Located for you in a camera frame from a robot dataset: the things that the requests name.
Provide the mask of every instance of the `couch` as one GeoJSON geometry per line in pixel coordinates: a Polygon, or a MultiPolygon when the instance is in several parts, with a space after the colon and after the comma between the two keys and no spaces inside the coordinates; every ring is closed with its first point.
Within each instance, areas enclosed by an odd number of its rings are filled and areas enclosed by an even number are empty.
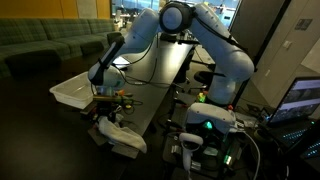
{"type": "Polygon", "coordinates": [[[0,19],[0,78],[12,75],[6,60],[13,56],[54,51],[63,61],[109,48],[115,34],[111,19],[0,19]]]}

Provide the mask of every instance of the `white tray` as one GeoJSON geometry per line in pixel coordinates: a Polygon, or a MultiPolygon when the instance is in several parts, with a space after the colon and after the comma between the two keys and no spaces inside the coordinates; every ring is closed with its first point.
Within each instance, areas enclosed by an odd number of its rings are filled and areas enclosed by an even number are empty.
{"type": "Polygon", "coordinates": [[[88,72],[84,72],[50,88],[49,91],[54,94],[58,102],[84,109],[92,102],[93,94],[90,86],[88,72]]]}

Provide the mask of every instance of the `monitor screen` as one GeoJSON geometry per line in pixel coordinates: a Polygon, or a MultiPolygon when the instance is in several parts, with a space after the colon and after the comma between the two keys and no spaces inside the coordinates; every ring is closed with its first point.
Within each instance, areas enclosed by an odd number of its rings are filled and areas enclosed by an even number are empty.
{"type": "Polygon", "coordinates": [[[320,104],[320,77],[296,78],[271,116],[269,124],[310,116],[320,104]]]}

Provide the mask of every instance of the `table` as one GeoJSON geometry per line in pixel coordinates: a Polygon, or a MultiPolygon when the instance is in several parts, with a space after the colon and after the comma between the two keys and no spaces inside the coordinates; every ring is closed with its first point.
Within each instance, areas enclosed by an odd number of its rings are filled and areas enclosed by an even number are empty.
{"type": "MultiPolygon", "coordinates": [[[[157,57],[153,81],[170,84],[189,48],[155,42],[126,74],[148,79],[157,57]]],[[[80,110],[56,102],[49,93],[49,88],[87,71],[102,54],[70,59],[34,76],[0,80],[0,179],[120,179],[131,160],[111,153],[111,145],[98,147],[87,133],[92,125],[80,119],[80,110]]],[[[134,61],[142,55],[126,56],[134,61]]],[[[129,128],[143,135],[168,87],[124,89],[144,103],[125,116],[129,128]]]]}

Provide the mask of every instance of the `black table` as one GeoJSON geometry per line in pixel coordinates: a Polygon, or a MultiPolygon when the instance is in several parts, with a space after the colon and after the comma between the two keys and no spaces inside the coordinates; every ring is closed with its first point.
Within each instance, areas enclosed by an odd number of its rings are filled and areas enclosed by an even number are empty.
{"type": "MultiPolygon", "coordinates": [[[[172,83],[190,45],[153,43],[145,58],[127,75],[148,80],[155,58],[154,82],[172,83]]],[[[56,102],[49,89],[87,71],[103,53],[67,60],[61,67],[23,78],[0,80],[0,179],[120,179],[131,161],[98,147],[88,135],[92,126],[80,119],[79,109],[56,102]]],[[[126,55],[134,61],[143,53],[126,55]]],[[[142,101],[128,127],[143,135],[168,87],[124,86],[142,101]]]]}

